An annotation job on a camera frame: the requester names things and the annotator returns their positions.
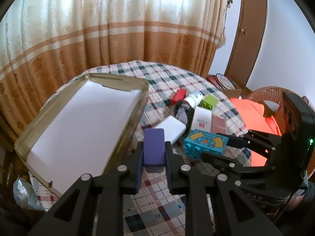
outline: metal bolt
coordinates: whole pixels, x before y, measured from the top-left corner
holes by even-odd
[[[82,176],[81,176],[81,180],[82,181],[87,181],[87,180],[89,180],[91,178],[91,175],[90,174],[83,174]]]
[[[187,165],[187,164],[184,164],[184,165],[181,166],[181,170],[182,171],[186,171],[187,172],[187,171],[190,171],[190,169],[191,169],[191,167],[189,165]]]
[[[218,175],[218,180],[222,181],[222,182],[226,181],[227,180],[227,175],[226,174],[219,174]]]
[[[120,172],[124,172],[127,170],[127,166],[126,165],[119,165],[117,167],[117,170],[120,171]]]

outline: green lego block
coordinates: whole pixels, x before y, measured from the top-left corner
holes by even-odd
[[[206,96],[201,102],[200,102],[200,107],[212,110],[213,107],[218,103],[218,99],[216,99],[212,95]]]

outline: plaid tablecloth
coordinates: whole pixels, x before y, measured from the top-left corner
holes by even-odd
[[[238,136],[247,132],[243,120],[230,100],[211,83],[189,71],[160,63],[131,61],[110,66],[95,67],[82,74],[87,72],[135,76],[149,80],[148,103],[133,135],[130,150],[136,147],[138,141],[143,140],[143,130],[145,128],[155,126],[170,115],[170,98],[179,88],[187,89],[188,93],[199,90],[203,95],[213,95],[220,100],[215,106],[213,113],[225,118],[227,134]],[[78,77],[57,90],[46,104]],[[177,141],[173,145],[173,151],[174,153],[181,154],[186,163],[191,166],[197,166],[202,173],[210,175],[218,173],[216,169],[207,163],[194,161],[185,157],[181,141]],[[225,149],[224,155],[236,158],[245,166],[250,165],[250,151],[247,149],[240,150],[228,147]],[[49,210],[58,200],[58,197],[47,190],[36,178],[32,175],[30,176],[38,199],[45,210]],[[139,193],[137,195],[124,195],[123,226],[125,235],[185,235],[185,196],[172,196],[169,193],[166,182],[165,171],[161,174],[152,174],[146,173],[144,170]],[[208,207],[213,220],[209,196]]]

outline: round table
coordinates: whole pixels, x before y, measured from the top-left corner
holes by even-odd
[[[214,85],[184,69],[154,62],[131,61],[95,67],[82,74],[85,73],[109,73],[148,79],[150,83],[148,102],[133,135],[130,149],[134,149],[137,142],[143,140],[143,130],[145,128],[155,126],[170,115],[170,98],[179,88],[187,89],[187,93],[199,90],[203,95],[213,95],[219,100],[213,109],[213,113],[225,118],[227,134],[238,136],[247,132],[242,118],[231,101]],[[60,87],[49,98],[46,104],[78,77]],[[218,173],[216,169],[207,163],[194,161],[185,157],[180,141],[177,141],[172,147],[174,153],[182,155],[185,162],[191,166],[197,166],[202,173],[209,175]],[[245,166],[250,165],[251,153],[246,148],[240,150],[227,147],[223,154],[237,159]],[[45,210],[49,210],[58,200],[58,197],[47,190],[32,175],[30,177],[38,199]],[[213,220],[209,196],[208,205]],[[137,195],[124,195],[123,216],[125,235],[183,235],[185,231],[185,196],[170,195],[167,188],[165,171],[161,174],[152,174],[144,170],[139,193]]]

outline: white bottle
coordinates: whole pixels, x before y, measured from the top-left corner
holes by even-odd
[[[189,94],[186,98],[184,98],[184,101],[186,101],[192,108],[196,108],[201,102],[201,100],[204,98],[202,93],[198,90],[195,90],[193,93]]]

